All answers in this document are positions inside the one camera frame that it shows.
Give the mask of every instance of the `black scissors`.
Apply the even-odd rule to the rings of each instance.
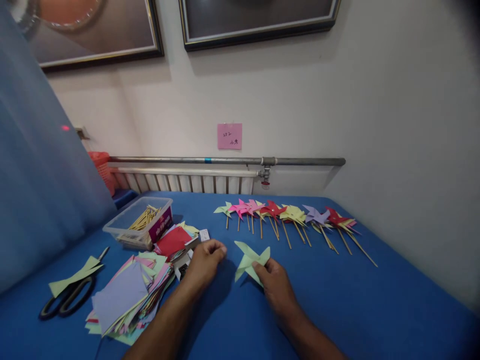
[[[98,258],[99,262],[102,261],[102,259],[107,254],[109,249],[110,249],[110,246],[107,247],[101,253],[100,257]],[[51,299],[45,304],[45,306],[41,310],[40,314],[38,315],[38,318],[40,320],[48,320],[53,318],[55,315],[58,315],[61,318],[66,318],[72,315],[74,312],[80,309],[80,307],[88,300],[90,295],[92,295],[96,282],[97,282],[97,276],[95,274],[92,274],[82,280],[71,283],[66,287],[64,291],[62,291],[60,295],[62,296],[62,298],[58,303],[58,305],[52,311],[49,312],[50,307],[54,304],[55,300],[57,300],[57,298],[52,296]],[[76,299],[76,297],[80,294],[84,286],[87,285],[88,283],[90,283],[90,286],[86,291],[86,293],[83,295],[83,297],[80,300],[78,300],[75,305],[69,308],[70,304]]]

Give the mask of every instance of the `white radiator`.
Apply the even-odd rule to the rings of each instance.
[[[251,195],[253,170],[207,170],[188,168],[111,167],[115,187],[132,189],[137,193],[147,191],[173,191],[209,194]]]

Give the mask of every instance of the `picture frame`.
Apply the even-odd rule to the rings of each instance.
[[[341,0],[178,0],[187,52],[329,31]]]
[[[45,73],[165,56],[155,0],[9,3]]]

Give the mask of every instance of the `blue table cover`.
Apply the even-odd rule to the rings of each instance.
[[[255,234],[232,214],[214,214],[225,201],[240,197],[319,210],[325,206],[350,216],[324,197],[242,196],[186,192],[150,192],[143,196],[172,198],[175,222],[186,221],[208,229],[228,247],[228,257],[199,302],[185,335],[180,359],[296,359],[296,353],[276,325],[262,289],[247,275],[234,282],[243,253],[234,241],[246,242],[257,253],[267,246],[271,256],[287,270],[298,302],[310,319],[352,359],[467,359],[472,358],[480,334],[479,319],[359,223],[357,236],[379,268],[347,239],[349,255],[337,233],[328,234],[340,255],[310,229],[312,247],[304,245],[292,224],[283,228],[280,240],[270,222],[255,221]],[[42,236],[41,229],[36,229]],[[67,278],[79,270],[90,255],[98,257],[105,247],[95,291],[103,289],[120,266],[134,253],[122,249],[110,234],[99,228],[63,253],[56,261],[32,274],[0,298],[2,336],[0,359],[119,359],[128,349],[118,341],[89,335],[85,319],[91,301],[67,318],[39,321],[38,314],[51,297],[48,283]],[[169,296],[175,285],[166,293]]]

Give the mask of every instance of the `stack of colored paper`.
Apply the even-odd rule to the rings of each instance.
[[[166,256],[167,261],[173,261],[182,256],[185,251],[185,245],[188,245],[199,237],[199,230],[185,221],[173,225],[156,242],[154,251]]]
[[[139,252],[128,259],[105,288],[92,296],[93,311],[85,325],[88,333],[132,345],[154,319],[175,279],[172,264],[166,260],[154,252]]]

